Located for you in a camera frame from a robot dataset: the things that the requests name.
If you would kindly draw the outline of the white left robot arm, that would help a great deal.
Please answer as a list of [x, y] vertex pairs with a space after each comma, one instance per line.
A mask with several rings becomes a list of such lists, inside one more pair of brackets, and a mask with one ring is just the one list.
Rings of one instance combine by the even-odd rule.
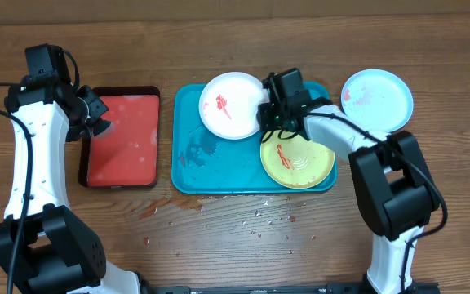
[[102, 130], [107, 111], [88, 86], [50, 78], [9, 87], [1, 114], [15, 137], [12, 191], [0, 223], [7, 289], [22, 293], [151, 293], [143, 277], [106, 258], [98, 235], [70, 209], [66, 143]]

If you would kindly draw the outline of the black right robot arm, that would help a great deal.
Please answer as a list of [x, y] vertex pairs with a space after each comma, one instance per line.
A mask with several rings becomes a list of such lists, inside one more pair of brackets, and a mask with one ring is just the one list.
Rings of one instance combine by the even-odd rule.
[[417, 283], [410, 267], [431, 214], [446, 204], [435, 186], [418, 141], [408, 131], [389, 135], [359, 126], [325, 98], [259, 106], [257, 120], [268, 139], [275, 131], [324, 145], [348, 161], [357, 205], [373, 233], [370, 268], [360, 282], [329, 283], [322, 293], [438, 293]]

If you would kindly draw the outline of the yellow-green plate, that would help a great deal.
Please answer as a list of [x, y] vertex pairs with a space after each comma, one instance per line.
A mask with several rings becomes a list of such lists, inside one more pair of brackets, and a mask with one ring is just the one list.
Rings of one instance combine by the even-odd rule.
[[309, 189], [330, 175], [335, 153], [302, 136], [283, 140], [273, 134], [260, 145], [260, 160], [267, 174], [279, 185]]

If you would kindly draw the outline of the white plate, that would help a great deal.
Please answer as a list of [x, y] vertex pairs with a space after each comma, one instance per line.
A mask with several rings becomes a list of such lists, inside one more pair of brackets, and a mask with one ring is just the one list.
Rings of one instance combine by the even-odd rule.
[[199, 99], [203, 124], [227, 140], [253, 136], [259, 130], [258, 107], [269, 102], [262, 82], [243, 72], [223, 73], [210, 80]]

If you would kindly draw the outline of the light blue plate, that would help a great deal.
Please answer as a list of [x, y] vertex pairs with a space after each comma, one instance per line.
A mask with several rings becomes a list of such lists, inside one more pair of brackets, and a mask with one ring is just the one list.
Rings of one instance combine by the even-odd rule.
[[407, 84], [382, 69], [365, 69], [352, 75], [342, 88], [340, 100], [351, 119], [384, 132], [402, 129], [414, 110]]

